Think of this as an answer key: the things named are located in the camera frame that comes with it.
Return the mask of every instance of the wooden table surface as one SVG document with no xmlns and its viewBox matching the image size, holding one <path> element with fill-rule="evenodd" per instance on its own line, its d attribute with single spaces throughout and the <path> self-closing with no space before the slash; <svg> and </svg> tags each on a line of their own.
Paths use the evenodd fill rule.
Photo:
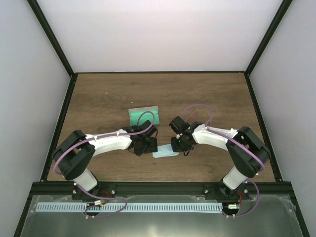
<svg viewBox="0 0 316 237">
<path fill-rule="evenodd" d="M 128 109 L 159 107 L 158 145 L 170 144 L 175 133 L 168 126 L 187 106 L 207 104 L 214 111 L 211 126 L 261 131 L 243 74 L 79 74 L 61 131 L 59 144 L 74 130 L 85 134 L 117 131 L 129 125 Z M 206 122 L 203 107 L 188 122 Z M 195 108 L 184 114 L 187 118 Z M 228 152 L 196 145 L 185 157 L 140 157 L 124 150 L 94 157 L 88 169 L 100 181 L 217 182 L 233 167 Z M 48 180 L 63 180 L 52 167 Z M 255 181 L 274 181 L 270 162 Z"/>
</svg>

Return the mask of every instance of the purple cable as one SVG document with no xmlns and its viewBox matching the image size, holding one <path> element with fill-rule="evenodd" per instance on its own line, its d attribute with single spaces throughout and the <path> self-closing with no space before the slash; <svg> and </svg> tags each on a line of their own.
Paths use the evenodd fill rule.
<svg viewBox="0 0 316 237">
<path fill-rule="evenodd" d="M 258 204 L 259 204 L 259 200 L 260 200 L 260 193 L 259 193 L 258 186 L 257 186 L 257 185 L 256 185 L 256 183 L 255 183 L 255 182 L 253 182 L 251 179 L 248 179 L 247 181 L 248 181 L 248 182 L 250 182 L 250 183 L 252 183 L 252 184 L 253 184 L 253 186 L 255 186 L 256 191 L 257 191 L 257 201 L 256 201 L 256 204 L 253 206 L 253 208 L 252 208 L 250 211 L 248 211 L 248 212 L 246 212 L 246 213 L 244 213 L 244 214 L 241 214 L 241 215 L 235 216 L 235 218 L 236 218 L 236 217 L 243 217 L 243 216 L 246 216 L 246 215 L 250 214 L 251 212 L 253 212 L 253 211 L 254 211 L 254 209 L 256 209 L 256 208 L 257 208 L 257 206 L 258 206 Z"/>
<path fill-rule="evenodd" d="M 191 107 L 195 107 L 195 106 L 204 106 L 206 108 L 208 108 L 210 111 L 211 111 L 211 116 L 209 118 L 208 121 L 206 121 L 205 123 L 205 127 L 206 129 L 209 131 L 209 132 L 212 132 L 214 134 L 217 134 L 219 136 L 222 136 L 222 137 L 225 137 L 226 139 L 230 140 L 231 142 L 233 142 L 235 145 L 239 146 L 242 150 L 244 150 L 246 153 L 248 153 L 251 157 L 253 157 L 261 166 L 262 170 L 261 171 L 264 171 L 266 168 L 265 168 L 265 165 L 262 163 L 262 161 L 256 156 L 254 155 L 251 151 L 249 151 L 247 148 L 245 148 L 242 144 L 240 144 L 239 142 L 237 142 L 235 139 L 229 137 L 229 136 L 226 136 L 225 134 L 223 133 L 220 133 L 220 132 L 217 132 L 217 131 L 213 131 L 211 129 L 209 129 L 207 126 L 209 126 L 209 124 L 211 123 L 212 119 L 213 119 L 213 110 L 211 107 L 209 107 L 208 105 L 205 105 L 205 104 L 193 104 L 193 105 L 190 105 L 188 106 L 187 108 L 184 109 L 184 111 L 181 112 L 180 114 L 180 117 L 181 115 L 189 108 Z"/>
<path fill-rule="evenodd" d="M 262 163 L 262 161 L 255 154 L 253 154 L 250 150 L 248 150 L 246 147 L 244 147 L 242 144 L 240 144 L 238 141 L 236 141 L 235 139 L 233 139 L 233 138 L 231 138 L 223 133 L 209 129 L 206 126 L 206 124 L 205 124 L 205 127 L 206 127 L 207 131 L 212 132 L 216 135 L 222 136 L 222 137 L 228 139 L 229 141 L 231 141 L 232 143 L 234 143 L 235 145 L 239 146 L 242 150 L 244 150 L 246 153 L 248 153 L 252 158 L 254 158 L 260 164 L 260 166 L 262 168 L 261 171 L 265 171 L 266 168 L 265 168 L 265 165 Z"/>
<path fill-rule="evenodd" d="M 151 112 L 151 111 L 145 111 L 145 112 L 143 112 L 143 113 L 140 115 L 140 118 L 141 118 L 141 116 L 143 116 L 143 115 L 146 114 L 146 113 L 150 113 L 150 114 L 153 116 L 153 121 L 152 121 L 152 123 L 151 123 L 146 129 L 144 129 L 143 131 L 140 131 L 140 132 L 120 133 L 119 136 L 124 136 L 124 135 L 128 135 L 128 136 L 138 135 L 138 134 L 141 134 L 141 133 L 144 133 L 144 132 L 148 131 L 148 130 L 154 125 L 154 122 L 155 122 L 155 115 L 154 115 L 154 113 Z M 116 133 L 104 134 L 104 135 L 98 136 L 97 139 L 102 139 L 102 138 L 112 137 L 112 136 L 117 136 L 117 134 L 116 134 Z M 57 169 L 57 166 L 58 166 L 58 164 L 61 162 L 61 160 L 62 160 L 70 151 L 72 151 L 74 148 L 77 148 L 78 146 L 80 146 L 80 145 L 82 145 L 82 144 L 84 144 L 84 143 L 86 143 L 86 142 L 93 141 L 93 140 L 95 140 L 94 137 L 89 138 L 89 139 L 85 139 L 85 140 L 80 141 L 80 142 L 74 144 L 73 146 L 69 147 L 69 148 L 60 156 L 60 158 L 56 161 L 56 163 L 55 163 L 55 165 L 54 165 L 54 168 L 53 168 L 54 172 L 55 172 L 56 174 L 62 174 L 61 172 L 58 172 L 58 171 L 56 170 L 56 169 Z M 99 200 L 123 200 L 123 201 L 125 201 L 125 199 L 123 199 L 123 198 L 99 197 L 99 196 L 95 196 L 95 195 L 89 193 L 88 191 L 84 190 L 83 187 L 81 187 L 80 185 L 77 185 L 77 186 L 78 186 L 78 188 L 80 188 L 86 195 L 88 195 L 88 196 L 90 196 L 90 197 L 92 197 L 92 198 L 95 198 L 95 199 L 99 199 Z M 111 213 L 111 214 L 108 214 L 108 215 L 100 216 L 100 217 L 106 217 L 106 216 L 115 215 L 115 214 L 121 212 L 122 210 L 124 210 L 124 209 L 126 208 L 126 206 L 127 206 L 127 202 L 125 203 L 125 206 L 124 206 L 123 208 L 121 208 L 120 210 L 115 211 L 115 212 L 113 212 L 113 213 Z"/>
<path fill-rule="evenodd" d="M 180 117 L 181 117 L 181 115 L 182 115 L 187 109 L 189 109 L 189 108 L 191 108 L 191 107 L 195 107 L 195 106 L 204 106 L 204 107 L 208 108 L 208 109 L 211 111 L 211 116 L 210 116 L 209 120 L 206 121 L 205 126 L 207 126 L 207 124 L 210 124 L 211 121 L 212 121 L 212 119 L 213 119 L 213 114 L 214 114 L 214 113 L 213 113 L 212 108 L 209 107 L 208 105 L 205 105 L 205 104 L 194 104 L 194 105 L 190 105 L 190 106 L 186 107 L 186 108 L 184 109 L 184 111 L 181 112 Z"/>
<path fill-rule="evenodd" d="M 93 206 L 87 207 L 87 209 L 84 211 L 85 216 L 88 216 L 87 211 L 88 211 L 90 208 L 93 208 L 93 207 L 98 207 L 98 206 L 93 205 Z M 94 216 L 94 218 L 103 218 L 103 217 L 109 217 L 109 216 L 116 215 L 116 214 L 120 213 L 121 211 L 123 211 L 126 207 L 127 207 L 127 202 L 125 203 L 124 207 L 122 207 L 122 208 L 121 208 L 120 210 L 118 210 L 118 211 L 111 212 L 110 214 L 102 215 L 102 216 L 97 215 L 97 216 Z"/>
<path fill-rule="evenodd" d="M 145 112 L 143 112 L 143 113 L 140 115 L 140 117 L 143 116 L 143 115 L 146 114 L 146 113 L 150 113 L 150 114 L 153 116 L 153 121 L 152 121 L 152 123 L 151 123 L 146 129 L 144 129 L 143 131 L 140 131 L 140 132 L 120 133 L 119 136 L 126 136 L 126 135 L 128 135 L 128 136 L 133 136 L 133 135 L 138 135 L 138 134 L 147 132 L 147 131 L 154 125 L 154 122 L 155 122 L 155 115 L 154 115 L 154 113 L 151 112 L 151 111 L 145 111 Z M 104 134 L 104 135 L 98 136 L 97 139 L 102 139 L 102 138 L 106 138 L 106 137 L 114 137 L 114 136 L 117 136 L 117 134 L 116 134 L 116 133 Z M 57 166 L 59 165 L 59 163 L 62 161 L 62 159 L 63 159 L 69 152 L 71 152 L 73 149 L 77 148 L 78 146 L 80 146 L 80 145 L 82 145 L 82 144 L 84 144 L 84 143 L 86 143 L 86 142 L 93 141 L 93 140 L 95 140 L 95 138 L 94 138 L 94 137 L 91 137 L 91 138 L 89 138 L 89 139 L 85 139 L 85 140 L 80 141 L 80 142 L 74 144 L 73 146 L 69 147 L 69 148 L 60 156 L 60 158 L 58 158 L 58 160 L 56 161 L 56 163 L 55 163 L 55 165 L 54 165 L 54 168 L 53 168 L 54 173 L 55 173 L 55 174 L 62 174 L 61 172 L 58 172 L 56 169 L 57 169 Z"/>
</svg>

